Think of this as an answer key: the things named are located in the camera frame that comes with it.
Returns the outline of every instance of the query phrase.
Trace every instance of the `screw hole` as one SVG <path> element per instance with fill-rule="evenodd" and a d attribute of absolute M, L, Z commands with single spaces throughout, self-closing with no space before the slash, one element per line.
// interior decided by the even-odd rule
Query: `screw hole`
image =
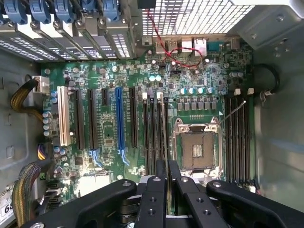
<path fill-rule="evenodd" d="M 154 209 L 150 209 L 150 210 L 148 211 L 148 214 L 149 214 L 149 215 L 154 215 L 154 214 L 155 214 L 155 210 L 154 210 Z"/>
<path fill-rule="evenodd" d="M 204 215 L 211 215 L 211 212 L 210 211 L 208 211 L 208 210 L 204 210 Z"/>

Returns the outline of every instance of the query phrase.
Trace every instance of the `red cable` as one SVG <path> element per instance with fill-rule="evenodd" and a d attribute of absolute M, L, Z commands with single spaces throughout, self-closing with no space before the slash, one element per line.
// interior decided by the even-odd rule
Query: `red cable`
<path fill-rule="evenodd" d="M 159 42 L 160 42 L 160 44 L 161 44 L 162 49 L 165 51 L 165 54 L 167 55 L 167 57 L 171 58 L 173 61 L 175 61 L 177 64 L 179 64 L 179 65 L 181 65 L 181 66 L 183 66 L 183 67 L 197 67 L 197 66 L 202 62 L 202 59 L 203 59 L 202 53 L 201 53 L 199 50 L 194 49 L 194 48 L 190 48 L 190 47 L 177 47 L 177 48 L 173 49 L 171 52 L 168 52 L 168 51 L 166 50 L 165 44 L 164 44 L 164 42 L 163 42 L 161 36 L 160 36 L 159 33 L 158 33 L 158 29 L 157 29 L 157 27 L 156 27 L 156 25 L 155 25 L 155 22 L 154 22 L 154 19 L 153 19 L 152 15 L 150 14 L 150 10 L 147 10 L 147 12 L 148 12 L 148 18 L 149 18 L 149 19 L 151 20 L 151 22 L 152 22 L 152 26 L 153 26 L 153 28 L 154 28 L 154 30 L 155 30 L 155 33 L 156 33 L 156 35 L 157 35 L 157 38 L 158 38 L 158 40 L 159 40 Z M 186 50 L 191 50 L 191 51 L 196 51 L 196 52 L 198 52 L 199 55 L 200 55 L 200 60 L 199 60 L 199 62 L 198 62 L 197 64 L 188 65 L 188 64 L 184 64 L 184 63 L 180 62 L 179 60 L 177 60 L 176 58 L 174 58 L 174 57 L 172 56 L 172 53 L 173 53 L 174 51 L 176 51 L 176 50 L 182 50 L 182 49 L 186 49 Z"/>

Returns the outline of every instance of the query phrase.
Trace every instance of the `black cable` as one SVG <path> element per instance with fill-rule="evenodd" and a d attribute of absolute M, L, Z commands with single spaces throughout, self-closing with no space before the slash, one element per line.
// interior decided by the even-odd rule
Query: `black cable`
<path fill-rule="evenodd" d="M 277 72 L 277 70 L 273 66 L 265 64 L 265 63 L 256 64 L 256 65 L 254 65 L 254 68 L 264 68 L 264 69 L 269 70 L 272 73 L 272 75 L 275 78 L 275 86 L 273 87 L 273 89 L 270 90 L 270 92 L 272 94 L 275 94 L 278 91 L 278 89 L 280 88 L 280 84 L 281 84 L 279 73 Z"/>

